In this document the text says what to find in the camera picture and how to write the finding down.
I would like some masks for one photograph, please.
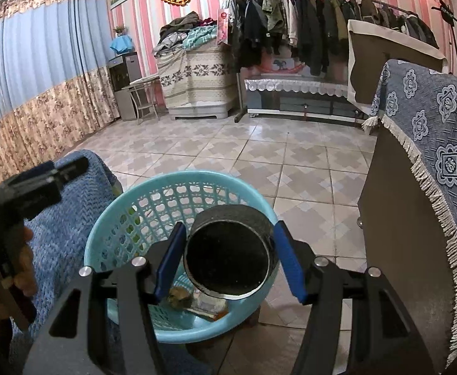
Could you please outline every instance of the pink striped wall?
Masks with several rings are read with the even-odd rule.
[[[127,0],[109,11],[110,26],[124,24],[129,29],[135,48],[140,57],[140,66],[144,75],[157,71],[152,48],[159,39],[161,27],[176,17],[197,12],[201,18],[216,17],[217,10],[224,0],[191,0],[185,7],[177,7],[161,0]],[[447,25],[440,13],[431,10],[438,5],[434,0],[385,0],[400,8],[416,13],[431,27],[440,49],[452,63],[452,47]]]

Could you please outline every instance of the blue gripper pad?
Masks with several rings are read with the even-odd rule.
[[[157,302],[165,298],[173,284],[176,270],[180,264],[185,245],[187,243],[187,229],[183,223],[176,223],[168,240],[170,242],[164,257],[157,268],[157,282],[155,284],[154,296]]]
[[[284,268],[289,288],[298,301],[303,304],[308,295],[305,288],[305,272],[292,246],[295,240],[292,238],[284,221],[278,221],[275,224],[273,228],[273,240],[280,262]],[[306,245],[313,255],[310,246],[305,242],[302,242],[302,244]]]

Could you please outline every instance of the blue cloth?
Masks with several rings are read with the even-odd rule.
[[[218,27],[216,25],[194,28],[183,40],[183,48],[188,51],[204,45],[206,42],[216,38],[217,32]]]
[[[35,278],[39,287],[33,298],[37,319],[27,334],[13,326],[10,362],[21,372],[32,342],[37,337],[50,310],[70,280],[84,265],[84,249],[97,218],[115,199],[112,186],[117,178],[95,153],[73,152],[55,162],[57,168],[86,156],[87,173],[72,181],[62,191],[62,201],[40,213],[26,226],[34,232],[30,243],[34,252]],[[108,320],[112,349],[109,352],[113,372],[123,373],[117,326]],[[209,375],[211,368],[197,361],[179,346],[161,344],[168,375]]]
[[[0,119],[114,57],[107,0],[64,0],[0,19]]]
[[[112,40],[110,49],[112,49],[116,55],[131,52],[133,51],[132,39],[127,35],[118,36]]]

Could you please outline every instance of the blue knitted blanket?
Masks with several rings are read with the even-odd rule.
[[[40,213],[26,226],[34,232],[30,243],[34,252],[35,278],[39,287],[33,298],[37,319],[28,333],[22,333],[13,326],[13,340],[10,344],[10,362],[21,370],[39,329],[47,319],[50,310],[62,295],[70,280],[83,266],[84,248],[98,217],[115,199],[112,186],[117,178],[104,162],[93,152],[73,152],[55,162],[57,168],[80,156],[89,160],[87,173],[72,181],[62,191],[62,201]],[[122,371],[122,362],[117,359],[119,340],[116,328],[109,324],[113,338],[113,371]],[[162,346],[161,351],[171,375],[209,374],[208,366],[188,355],[183,348]]]

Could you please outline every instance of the patterned blanket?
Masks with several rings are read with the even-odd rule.
[[[157,58],[167,108],[199,102],[229,103],[238,97],[230,52],[216,39],[195,49],[178,49]]]
[[[448,362],[457,355],[457,77],[401,60],[383,69],[364,128],[381,119],[399,140],[444,234],[455,285]]]

